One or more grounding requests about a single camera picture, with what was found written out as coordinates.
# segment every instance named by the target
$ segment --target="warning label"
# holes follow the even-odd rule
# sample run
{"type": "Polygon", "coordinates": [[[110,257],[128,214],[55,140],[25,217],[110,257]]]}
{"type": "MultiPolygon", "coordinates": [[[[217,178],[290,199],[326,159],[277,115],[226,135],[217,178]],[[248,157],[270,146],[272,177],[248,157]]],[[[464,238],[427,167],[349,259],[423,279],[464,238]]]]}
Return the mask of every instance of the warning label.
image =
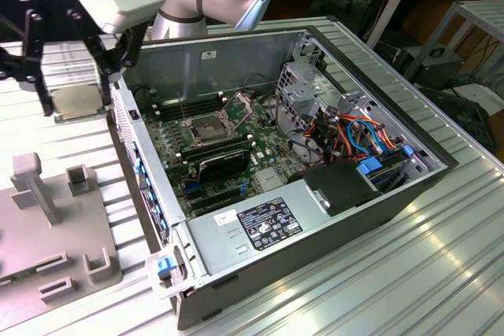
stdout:
{"type": "Polygon", "coordinates": [[[302,231],[282,197],[237,214],[254,248],[262,251],[302,231]]]}

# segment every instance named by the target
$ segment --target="open computer chassis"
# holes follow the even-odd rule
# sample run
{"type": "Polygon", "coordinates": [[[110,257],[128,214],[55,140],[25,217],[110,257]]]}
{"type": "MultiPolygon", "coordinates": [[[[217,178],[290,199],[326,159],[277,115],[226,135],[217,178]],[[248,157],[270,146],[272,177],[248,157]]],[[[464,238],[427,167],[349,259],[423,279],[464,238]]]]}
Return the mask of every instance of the open computer chassis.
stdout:
{"type": "Polygon", "coordinates": [[[113,101],[161,248],[146,268],[179,329],[386,223],[457,165],[312,27],[147,43],[113,101]]]}

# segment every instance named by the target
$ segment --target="blue connector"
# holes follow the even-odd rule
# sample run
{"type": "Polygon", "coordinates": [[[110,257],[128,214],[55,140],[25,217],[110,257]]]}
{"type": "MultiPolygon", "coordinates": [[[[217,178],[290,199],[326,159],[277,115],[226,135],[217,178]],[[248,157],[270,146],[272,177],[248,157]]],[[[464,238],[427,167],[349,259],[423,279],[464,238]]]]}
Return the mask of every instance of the blue connector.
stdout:
{"type": "Polygon", "coordinates": [[[412,157],[413,154],[415,153],[415,150],[413,150],[413,147],[408,146],[408,145],[404,145],[404,147],[402,147],[402,151],[404,151],[404,153],[406,154],[407,157],[412,157]]]}
{"type": "Polygon", "coordinates": [[[135,171],[135,173],[139,173],[140,165],[142,165],[142,161],[140,160],[139,157],[137,157],[135,160],[135,165],[133,166],[133,170],[135,171]]]}
{"type": "Polygon", "coordinates": [[[382,168],[383,165],[381,165],[381,163],[375,157],[369,157],[367,159],[364,159],[363,161],[360,161],[358,167],[362,173],[368,175],[369,173],[382,168]]]}
{"type": "Polygon", "coordinates": [[[157,275],[169,274],[176,267],[177,263],[174,256],[163,257],[157,261],[157,275]]]}

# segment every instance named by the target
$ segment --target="metal shelf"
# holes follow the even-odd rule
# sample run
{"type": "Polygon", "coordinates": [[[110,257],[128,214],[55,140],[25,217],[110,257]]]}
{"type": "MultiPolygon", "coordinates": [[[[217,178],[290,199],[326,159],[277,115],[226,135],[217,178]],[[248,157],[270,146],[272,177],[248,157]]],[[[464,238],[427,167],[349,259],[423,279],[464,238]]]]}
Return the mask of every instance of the metal shelf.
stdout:
{"type": "MultiPolygon", "coordinates": [[[[456,47],[471,25],[476,25],[478,28],[483,29],[486,33],[500,42],[504,42],[503,1],[455,2],[450,9],[448,9],[448,12],[443,20],[441,20],[438,27],[434,30],[427,43],[423,46],[420,53],[404,74],[405,78],[411,80],[415,76],[418,69],[424,62],[424,59],[432,51],[432,48],[434,48],[435,44],[439,41],[456,16],[464,17],[466,22],[451,39],[448,44],[449,48],[454,49],[456,47]]],[[[486,83],[491,75],[502,65],[504,65],[504,55],[500,57],[498,61],[488,70],[483,78],[483,83],[486,83]]]]}

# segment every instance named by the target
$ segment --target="metal workbench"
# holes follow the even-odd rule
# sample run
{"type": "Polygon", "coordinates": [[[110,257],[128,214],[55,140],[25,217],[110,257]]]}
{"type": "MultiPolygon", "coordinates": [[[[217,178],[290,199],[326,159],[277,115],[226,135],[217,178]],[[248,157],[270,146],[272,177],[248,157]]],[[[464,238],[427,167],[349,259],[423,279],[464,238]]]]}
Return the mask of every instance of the metal workbench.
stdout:
{"type": "MultiPolygon", "coordinates": [[[[259,28],[306,24],[318,27],[460,165],[390,223],[180,334],[502,334],[504,167],[341,24],[313,18],[259,28]]],[[[211,29],[223,31],[231,29],[211,29]]],[[[44,68],[49,85],[94,79],[82,46],[47,50],[45,62],[59,61],[44,68]]],[[[352,90],[338,67],[328,71],[352,90]]],[[[148,249],[106,121],[54,126],[41,116],[35,94],[19,92],[14,82],[4,82],[0,92],[2,185],[10,184],[15,150],[35,149],[45,175],[77,163],[95,167],[124,271],[115,286],[5,334],[177,334],[170,302],[154,296],[143,270],[148,249]]]]}

